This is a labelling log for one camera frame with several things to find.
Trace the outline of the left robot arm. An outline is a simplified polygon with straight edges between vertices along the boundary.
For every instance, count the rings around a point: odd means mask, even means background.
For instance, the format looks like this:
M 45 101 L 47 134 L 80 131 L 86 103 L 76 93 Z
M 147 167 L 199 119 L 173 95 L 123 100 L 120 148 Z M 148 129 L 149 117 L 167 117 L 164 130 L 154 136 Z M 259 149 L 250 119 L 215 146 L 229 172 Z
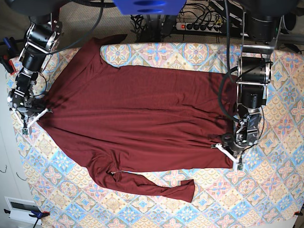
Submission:
M 218 104 L 225 116 L 235 125 L 233 133 L 221 137 L 217 145 L 226 155 L 241 157 L 256 145 L 261 137 L 258 129 L 267 103 L 268 85 L 283 17 L 296 10 L 296 0 L 239 0 L 242 7 L 242 38 L 249 37 L 256 45 L 241 45 L 237 66 L 228 68 L 219 86 Z M 228 113 L 222 103 L 222 92 L 227 79 L 237 85 L 236 108 L 238 118 Z

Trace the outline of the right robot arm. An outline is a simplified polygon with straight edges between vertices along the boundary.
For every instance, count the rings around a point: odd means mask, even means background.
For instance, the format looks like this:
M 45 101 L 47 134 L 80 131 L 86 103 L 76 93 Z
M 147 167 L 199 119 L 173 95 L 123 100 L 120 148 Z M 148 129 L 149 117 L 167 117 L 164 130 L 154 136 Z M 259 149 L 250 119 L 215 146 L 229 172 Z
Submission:
M 12 10 L 30 20 L 30 27 L 24 37 L 24 48 L 19 56 L 22 69 L 15 79 L 16 88 L 12 89 L 8 96 L 10 109 L 24 122 L 47 112 L 47 108 L 36 102 L 32 87 L 43 71 L 46 57 L 57 53 L 56 48 L 62 31 L 60 9 L 68 3 L 67 0 L 6 1 Z

